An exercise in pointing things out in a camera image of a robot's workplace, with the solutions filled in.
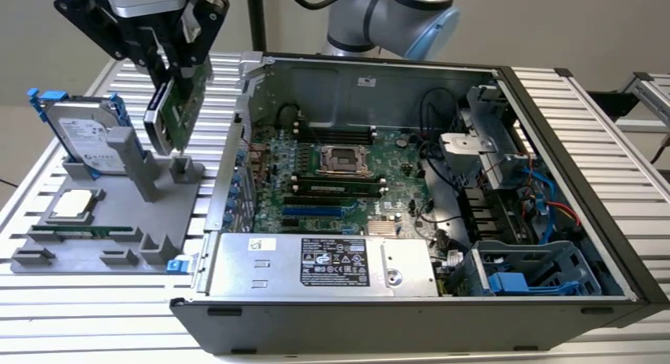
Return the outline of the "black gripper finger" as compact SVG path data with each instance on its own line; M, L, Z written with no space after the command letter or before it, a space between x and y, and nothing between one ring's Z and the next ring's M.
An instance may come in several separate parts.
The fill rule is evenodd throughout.
M182 96L192 94L194 69L208 57L229 8L228 0L186 0L177 21L177 86Z
M54 0L57 12L115 60L127 58L118 20L181 10L181 0ZM177 86L178 76L149 76L153 86Z

